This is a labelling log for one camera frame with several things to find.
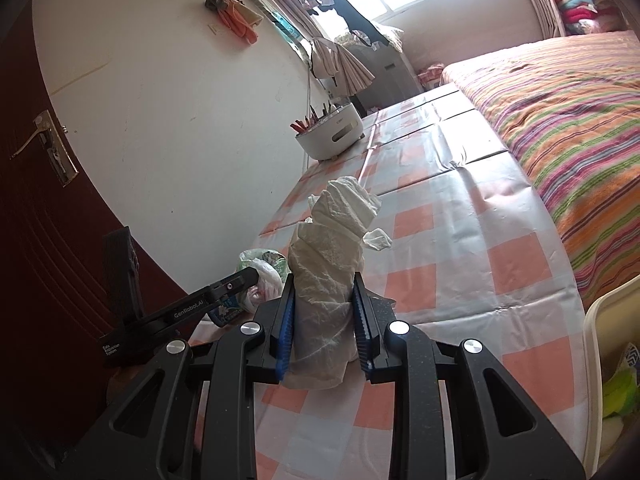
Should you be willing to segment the green plastic snack bag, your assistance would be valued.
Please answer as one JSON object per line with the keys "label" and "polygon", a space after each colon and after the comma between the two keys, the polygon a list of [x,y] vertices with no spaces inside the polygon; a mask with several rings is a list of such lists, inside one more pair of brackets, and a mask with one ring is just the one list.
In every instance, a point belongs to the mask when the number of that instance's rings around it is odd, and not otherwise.
{"label": "green plastic snack bag", "polygon": [[602,387],[602,417],[626,417],[639,411],[639,349],[630,342],[613,376]]}

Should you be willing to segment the checkered pink plastic tablecloth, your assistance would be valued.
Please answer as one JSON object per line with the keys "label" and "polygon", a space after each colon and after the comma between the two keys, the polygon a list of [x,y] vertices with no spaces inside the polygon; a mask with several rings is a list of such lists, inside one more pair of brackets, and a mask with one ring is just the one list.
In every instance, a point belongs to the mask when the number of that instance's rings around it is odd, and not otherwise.
{"label": "checkered pink plastic tablecloth", "polygon": [[[585,452],[584,310],[548,211],[471,101],[447,84],[368,117],[366,136],[311,166],[254,246],[288,249],[308,198],[353,176],[382,203],[390,248],[364,254],[367,288],[433,339],[480,340],[577,455]],[[383,479],[394,389],[350,364],[336,388],[255,390],[262,479]]]}

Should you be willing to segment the hanging clothes at window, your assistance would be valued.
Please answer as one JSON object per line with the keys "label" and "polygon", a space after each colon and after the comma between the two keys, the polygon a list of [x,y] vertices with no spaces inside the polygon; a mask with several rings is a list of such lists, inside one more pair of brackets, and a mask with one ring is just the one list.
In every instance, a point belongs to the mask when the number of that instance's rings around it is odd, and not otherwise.
{"label": "hanging clothes at window", "polygon": [[367,47],[378,44],[388,47],[390,40],[378,26],[361,14],[348,0],[296,0],[310,16],[334,11],[346,24],[348,31]]}

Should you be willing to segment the orange cloth on wall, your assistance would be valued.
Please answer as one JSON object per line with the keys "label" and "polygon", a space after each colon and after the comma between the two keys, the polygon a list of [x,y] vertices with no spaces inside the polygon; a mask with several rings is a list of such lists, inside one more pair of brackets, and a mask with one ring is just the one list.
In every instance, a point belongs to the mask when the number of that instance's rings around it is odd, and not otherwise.
{"label": "orange cloth on wall", "polygon": [[248,44],[256,44],[256,27],[264,19],[262,15],[250,9],[241,0],[205,0],[205,6],[209,11],[213,11],[235,36]]}

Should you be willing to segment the white knotted plastic bag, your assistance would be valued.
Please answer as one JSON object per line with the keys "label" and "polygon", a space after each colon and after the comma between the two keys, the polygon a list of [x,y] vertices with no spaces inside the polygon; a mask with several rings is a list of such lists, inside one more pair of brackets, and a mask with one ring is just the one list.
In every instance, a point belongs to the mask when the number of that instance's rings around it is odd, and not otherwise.
{"label": "white knotted plastic bag", "polygon": [[282,295],[285,281],[290,274],[288,259],[273,249],[247,249],[239,254],[238,270],[252,268],[258,273],[256,285],[241,294],[241,304],[247,312],[255,313],[266,301]]}

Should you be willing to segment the folded beige umbrella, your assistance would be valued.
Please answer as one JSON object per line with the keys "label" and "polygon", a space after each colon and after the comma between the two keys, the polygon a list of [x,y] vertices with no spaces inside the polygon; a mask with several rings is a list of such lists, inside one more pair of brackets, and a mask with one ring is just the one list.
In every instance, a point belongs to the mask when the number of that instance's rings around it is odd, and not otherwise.
{"label": "folded beige umbrella", "polygon": [[311,39],[311,71],[319,80],[332,79],[336,96],[356,96],[373,84],[375,76],[341,44],[326,38]]}

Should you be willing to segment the white round container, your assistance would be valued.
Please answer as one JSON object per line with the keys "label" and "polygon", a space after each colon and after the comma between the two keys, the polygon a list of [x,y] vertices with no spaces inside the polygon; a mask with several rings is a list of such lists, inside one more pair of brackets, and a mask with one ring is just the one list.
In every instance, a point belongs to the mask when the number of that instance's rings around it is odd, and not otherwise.
{"label": "white round container", "polygon": [[341,155],[363,137],[361,117],[349,103],[297,133],[295,140],[311,159],[323,162]]}

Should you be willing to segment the cream plastic trash bin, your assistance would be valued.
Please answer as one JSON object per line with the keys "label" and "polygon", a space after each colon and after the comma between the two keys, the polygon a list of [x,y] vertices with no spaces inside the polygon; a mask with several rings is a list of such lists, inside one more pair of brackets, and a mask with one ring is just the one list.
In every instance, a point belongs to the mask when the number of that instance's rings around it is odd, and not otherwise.
{"label": "cream plastic trash bin", "polygon": [[585,345],[588,425],[582,463],[588,476],[598,469],[602,450],[602,388],[628,344],[639,347],[639,277],[597,299],[587,310],[582,339]]}

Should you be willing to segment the striped colourful bed sheet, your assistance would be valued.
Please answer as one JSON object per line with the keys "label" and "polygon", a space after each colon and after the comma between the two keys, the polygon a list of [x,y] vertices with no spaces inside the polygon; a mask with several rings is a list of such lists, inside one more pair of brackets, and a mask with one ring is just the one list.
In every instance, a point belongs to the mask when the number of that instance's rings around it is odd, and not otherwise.
{"label": "striped colourful bed sheet", "polygon": [[558,37],[452,63],[555,224],[582,303],[639,273],[639,39]]}

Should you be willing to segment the grey air conditioner unit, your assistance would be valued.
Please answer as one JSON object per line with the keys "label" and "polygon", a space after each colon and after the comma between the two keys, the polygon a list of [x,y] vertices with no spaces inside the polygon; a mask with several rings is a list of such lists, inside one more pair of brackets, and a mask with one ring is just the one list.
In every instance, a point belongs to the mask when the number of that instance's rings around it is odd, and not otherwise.
{"label": "grey air conditioner unit", "polygon": [[382,110],[423,92],[408,58],[393,46],[375,42],[372,47],[348,44],[346,49],[374,76],[368,88],[356,94],[367,113]]}

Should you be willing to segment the dark red wooden door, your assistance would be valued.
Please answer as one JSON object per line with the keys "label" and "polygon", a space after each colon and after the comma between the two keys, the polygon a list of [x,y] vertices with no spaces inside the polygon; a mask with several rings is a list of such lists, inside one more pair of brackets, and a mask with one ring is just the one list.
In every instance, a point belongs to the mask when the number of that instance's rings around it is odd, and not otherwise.
{"label": "dark red wooden door", "polygon": [[25,4],[1,44],[1,326],[38,370],[70,373],[87,403],[104,382],[99,339],[114,326],[103,237],[122,225],[84,170],[68,182],[42,137],[73,154],[41,73]]}

